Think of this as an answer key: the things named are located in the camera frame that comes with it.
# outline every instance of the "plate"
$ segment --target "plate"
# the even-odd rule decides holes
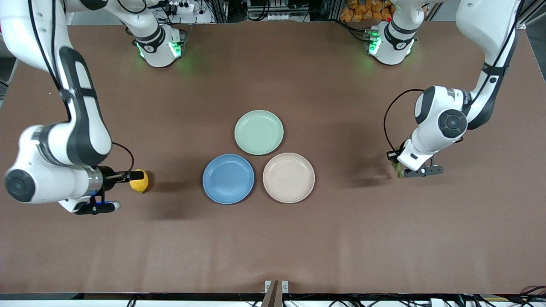
[[[251,155],[265,155],[282,142],[284,128],[281,120],[265,110],[250,111],[235,125],[237,145]]]
[[[223,205],[240,202],[254,186],[254,170],[239,155],[228,153],[214,158],[203,173],[203,189],[207,196]]]
[[[297,153],[281,153],[264,169],[265,190],[281,203],[304,200],[313,191],[314,170],[309,161]]]

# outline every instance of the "yellow lemon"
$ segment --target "yellow lemon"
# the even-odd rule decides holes
[[[135,171],[141,171],[144,173],[144,178],[140,180],[131,180],[129,181],[129,184],[131,185],[131,188],[140,194],[143,194],[144,191],[148,188],[148,174],[146,174],[145,171],[139,169],[136,169]]]

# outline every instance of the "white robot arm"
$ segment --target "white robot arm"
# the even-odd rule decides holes
[[[117,1],[1,3],[0,21],[8,49],[21,61],[50,72],[68,113],[66,122],[35,125],[23,131],[16,161],[5,174],[5,188],[20,202],[59,202],[69,212],[97,214],[120,206],[117,201],[106,202],[105,191],[118,182],[141,179],[143,174],[98,166],[110,153],[112,141],[88,67],[68,38],[64,16],[65,9],[82,8],[105,8],[120,17],[138,42],[151,46],[143,48],[144,58],[156,67],[177,58],[169,43],[178,30],[160,26],[147,10],[138,14],[122,10]],[[101,202],[95,196],[101,196]]]
[[[473,91],[432,86],[419,96],[415,107],[419,126],[400,150],[388,153],[390,160],[416,172],[406,170],[405,175],[426,175],[427,160],[457,142],[467,130],[476,129],[490,119],[517,42],[515,25],[519,8],[520,0],[461,1],[457,26],[464,36],[483,49],[482,71]]]
[[[415,34],[425,20],[425,11],[422,8],[423,0],[391,0],[391,2],[396,6],[393,18],[372,27],[379,36],[373,44],[370,44],[368,52],[383,64],[396,65],[410,54]]]

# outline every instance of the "green led light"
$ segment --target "green led light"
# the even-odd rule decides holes
[[[173,55],[175,57],[179,57],[181,55],[180,47],[178,46],[178,43],[171,43],[169,42],[169,47],[171,48],[171,51],[173,52]]]
[[[377,49],[379,49],[379,45],[381,45],[381,37],[378,37],[373,43],[370,44],[370,54],[375,55],[377,53]]]
[[[142,53],[142,49],[140,48],[140,45],[137,43],[136,46],[138,48],[138,51],[140,51],[140,57],[144,58],[144,54]]]
[[[412,39],[411,43],[409,44],[409,46],[408,46],[408,51],[406,52],[406,55],[410,54],[410,52],[411,52],[411,46],[413,45],[413,42],[414,42],[414,41],[415,41],[415,40]]]

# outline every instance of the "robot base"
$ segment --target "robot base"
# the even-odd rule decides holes
[[[156,52],[146,52],[138,43],[140,56],[153,67],[165,67],[184,55],[186,31],[172,28],[169,25],[161,25],[165,30],[165,40],[157,48]]]
[[[378,31],[379,41],[370,44],[368,48],[368,53],[383,64],[400,64],[404,60],[404,58],[406,58],[406,56],[410,54],[411,46],[413,45],[414,40],[412,40],[411,43],[407,44],[403,49],[395,50],[394,46],[392,46],[383,35],[387,24],[388,22],[382,21],[381,23],[379,23],[379,25],[373,26],[371,28],[372,30]]]

